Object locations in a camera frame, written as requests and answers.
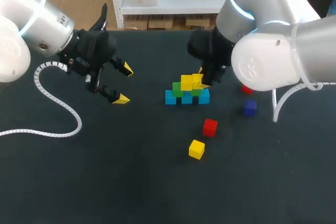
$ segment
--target white cable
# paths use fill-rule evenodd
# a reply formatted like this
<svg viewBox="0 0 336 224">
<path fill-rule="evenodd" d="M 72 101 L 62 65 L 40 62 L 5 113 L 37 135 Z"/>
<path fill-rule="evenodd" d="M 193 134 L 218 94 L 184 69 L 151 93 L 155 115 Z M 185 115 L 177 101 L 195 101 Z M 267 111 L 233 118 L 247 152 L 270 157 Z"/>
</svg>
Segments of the white cable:
<svg viewBox="0 0 336 224">
<path fill-rule="evenodd" d="M 39 76 L 40 76 L 41 71 L 43 69 L 47 68 L 47 67 L 58 67 L 63 71 L 67 71 L 68 67 L 67 67 L 67 65 L 65 65 L 63 63 L 56 62 L 56 61 L 53 61 L 53 62 L 49 61 L 49 62 L 46 62 L 44 64 L 41 64 L 35 71 L 34 82 L 35 82 L 36 87 L 38 88 L 39 91 L 41 91 L 42 94 L 44 94 L 47 98 L 51 99 L 52 101 L 61 105 L 63 108 L 68 110 L 76 118 L 77 128 L 72 132 L 62 133 L 62 134 L 48 133 L 48 132 L 35 131 L 35 130 L 29 130 L 29 129 L 16 129 L 16 130 L 9 130 L 9 131 L 0 132 L 0 136 L 14 134 L 14 133 L 29 133 L 29 134 L 36 134 L 36 135 L 49 136 L 49 137 L 69 137 L 69 136 L 73 136 L 73 135 L 77 134 L 80 131 L 80 129 L 82 128 L 82 120 L 80 119 L 77 112 L 75 110 L 73 110 L 69 105 L 65 104 L 61 100 L 54 97 L 52 94 L 50 94 L 48 91 L 46 91 L 42 87 L 42 85 L 40 83 L 40 80 L 39 80 Z"/>
<path fill-rule="evenodd" d="M 324 82 L 324 83 L 311 83 L 312 86 L 323 86 L 323 85 L 336 85 L 335 82 Z M 298 84 L 291 89 L 289 89 L 280 99 L 280 101 L 277 104 L 277 97 L 276 97 L 276 91 L 272 90 L 272 101 L 273 101 L 273 121 L 277 122 L 280 110 L 283 106 L 283 104 L 286 102 L 286 100 L 295 92 L 307 88 L 307 85 L 305 83 Z"/>
<path fill-rule="evenodd" d="M 305 71 L 303 70 L 303 67 L 301 65 L 299 53 L 296 47 L 296 35 L 299 28 L 300 23 L 297 23 L 294 25 L 292 32 L 291 32 L 291 40 L 290 40 L 290 46 L 291 46 L 291 56 L 295 65 L 296 70 L 298 71 L 299 76 L 301 77 L 301 80 L 304 84 L 306 84 L 307 88 L 311 91 L 319 91 L 323 88 L 323 83 L 319 83 L 318 87 L 315 88 L 313 83 L 310 83 L 308 80 L 308 77 L 306 76 Z"/>
<path fill-rule="evenodd" d="M 336 83 L 334 82 L 319 82 L 319 83 L 311 83 L 308 79 L 308 77 L 306 76 L 306 73 L 301 65 L 301 61 L 300 61 L 300 57 L 299 57 L 299 53 L 297 51 L 297 46 L 296 46 L 296 36 L 297 36 L 297 31 L 299 28 L 300 23 L 297 23 L 296 25 L 294 25 L 292 32 L 291 32 L 291 40 L 290 40 L 290 45 L 291 45 L 291 56 L 295 65 L 295 68 L 301 78 L 301 80 L 303 81 L 303 83 L 298 84 L 294 87 L 292 87 L 291 89 L 289 89 L 280 99 L 279 103 L 277 104 L 277 92 L 275 89 L 272 90 L 272 104 L 273 104 L 273 121 L 277 122 L 278 121 L 278 117 L 279 117 L 279 113 L 280 110 L 283 106 L 283 104 L 286 102 L 286 100 L 295 92 L 304 89 L 304 88 L 308 88 L 311 91 L 319 91 L 323 88 L 323 85 L 335 85 Z"/>
</svg>

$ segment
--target block stack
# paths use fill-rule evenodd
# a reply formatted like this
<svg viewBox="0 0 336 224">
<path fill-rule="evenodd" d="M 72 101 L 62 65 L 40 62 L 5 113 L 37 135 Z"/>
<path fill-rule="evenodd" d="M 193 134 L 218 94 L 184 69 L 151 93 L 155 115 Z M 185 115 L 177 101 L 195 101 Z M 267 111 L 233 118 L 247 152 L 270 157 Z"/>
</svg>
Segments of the block stack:
<svg viewBox="0 0 336 224">
<path fill-rule="evenodd" d="M 173 82 L 173 90 L 166 90 L 166 105 L 209 104 L 210 93 L 207 85 L 202 84 L 203 74 L 182 75 L 180 82 Z"/>
</svg>

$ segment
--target white tube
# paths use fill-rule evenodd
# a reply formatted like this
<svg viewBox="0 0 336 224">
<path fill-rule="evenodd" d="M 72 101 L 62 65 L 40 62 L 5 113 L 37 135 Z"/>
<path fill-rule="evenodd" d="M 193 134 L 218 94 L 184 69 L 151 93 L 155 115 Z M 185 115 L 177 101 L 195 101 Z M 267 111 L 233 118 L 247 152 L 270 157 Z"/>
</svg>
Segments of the white tube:
<svg viewBox="0 0 336 224">
<path fill-rule="evenodd" d="M 324 82 L 324 83 L 311 83 L 312 86 L 323 86 L 323 85 L 335 85 L 335 82 Z M 279 113 L 280 110 L 282 108 L 282 106 L 284 105 L 284 103 L 286 102 L 286 100 L 295 92 L 307 88 L 307 85 L 305 83 L 301 83 L 298 84 L 294 87 L 292 87 L 291 89 L 289 89 L 280 99 L 280 101 L 277 104 L 277 100 L 276 100 L 276 96 L 274 96 L 273 91 L 272 91 L 272 101 L 273 101 L 273 121 L 277 122 L 278 121 L 278 117 L 279 117 Z"/>
<path fill-rule="evenodd" d="M 59 100 L 58 98 L 54 97 L 52 94 L 50 94 L 48 91 L 46 91 L 39 80 L 39 75 L 41 73 L 41 71 L 47 67 L 58 67 L 63 71 L 67 71 L 67 65 L 60 63 L 60 62 L 47 62 L 44 64 L 41 64 L 35 71 L 34 74 L 34 83 L 36 85 L 36 87 L 38 88 L 38 90 L 44 94 L 47 98 L 51 99 L 52 101 L 58 103 L 59 105 L 61 105 L 63 108 L 65 108 L 66 110 L 68 110 L 77 120 L 77 128 L 75 130 L 73 130 L 72 132 L 69 133 L 49 133 L 49 132 L 43 132 L 43 131 L 35 131 L 35 130 L 30 130 L 30 129 L 16 129 L 16 130 L 9 130 L 9 131 L 3 131 L 0 132 L 0 136 L 4 136 L 4 135 L 9 135 L 9 134 L 14 134 L 14 133 L 29 133 L 29 134 L 36 134 L 36 135 L 41 135 L 41 136 L 49 136 L 49 137 L 69 137 L 69 136 L 73 136 L 76 135 L 80 129 L 82 128 L 82 121 L 79 117 L 79 115 L 77 114 L 77 112 L 75 110 L 73 110 L 69 105 L 65 104 L 64 102 L 62 102 L 61 100 Z"/>
</svg>

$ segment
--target cardboard box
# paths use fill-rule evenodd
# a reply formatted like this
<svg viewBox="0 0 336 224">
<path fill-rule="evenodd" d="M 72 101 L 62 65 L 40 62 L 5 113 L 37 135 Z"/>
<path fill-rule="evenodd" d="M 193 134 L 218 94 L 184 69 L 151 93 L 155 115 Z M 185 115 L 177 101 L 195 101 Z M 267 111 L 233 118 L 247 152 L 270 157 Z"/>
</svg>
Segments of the cardboard box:
<svg viewBox="0 0 336 224">
<path fill-rule="evenodd" d="M 125 15 L 124 29 L 125 30 L 147 30 L 148 15 Z"/>
<path fill-rule="evenodd" d="M 210 14 L 191 14 L 191 15 L 187 15 L 185 25 L 186 26 L 209 27 L 210 19 L 211 19 Z"/>
<path fill-rule="evenodd" d="M 174 25 L 173 15 L 150 15 L 148 28 L 172 29 Z"/>
<path fill-rule="evenodd" d="M 190 30 L 190 27 L 185 26 L 185 16 L 179 15 L 174 19 L 174 25 L 172 30 Z"/>
</svg>

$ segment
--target yellow block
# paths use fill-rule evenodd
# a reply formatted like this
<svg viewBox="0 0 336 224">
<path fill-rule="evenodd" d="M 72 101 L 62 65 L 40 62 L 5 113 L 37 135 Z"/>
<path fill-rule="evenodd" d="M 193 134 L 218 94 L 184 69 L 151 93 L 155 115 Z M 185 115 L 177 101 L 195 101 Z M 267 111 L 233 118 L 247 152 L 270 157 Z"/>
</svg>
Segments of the yellow block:
<svg viewBox="0 0 336 224">
<path fill-rule="evenodd" d="M 201 159 L 204 153 L 204 149 L 205 149 L 204 143 L 197 140 L 193 140 L 193 142 L 189 147 L 189 156 L 194 157 L 196 159 Z"/>
<path fill-rule="evenodd" d="M 181 91 L 193 90 L 193 77 L 192 75 L 181 76 Z"/>
<path fill-rule="evenodd" d="M 202 87 L 202 73 L 194 73 L 193 75 L 193 89 L 203 89 Z"/>
<path fill-rule="evenodd" d="M 116 100 L 115 102 L 113 102 L 113 104 L 125 104 L 128 103 L 130 101 L 130 99 L 128 99 L 126 96 L 124 96 L 123 94 L 120 94 L 120 97 L 118 100 Z"/>
<path fill-rule="evenodd" d="M 126 61 L 125 61 L 124 67 L 126 67 L 128 70 L 130 70 L 132 72 L 129 76 L 131 76 L 132 74 L 134 74 L 133 70 L 130 68 L 130 66 L 128 66 L 128 64 L 127 64 Z"/>
</svg>

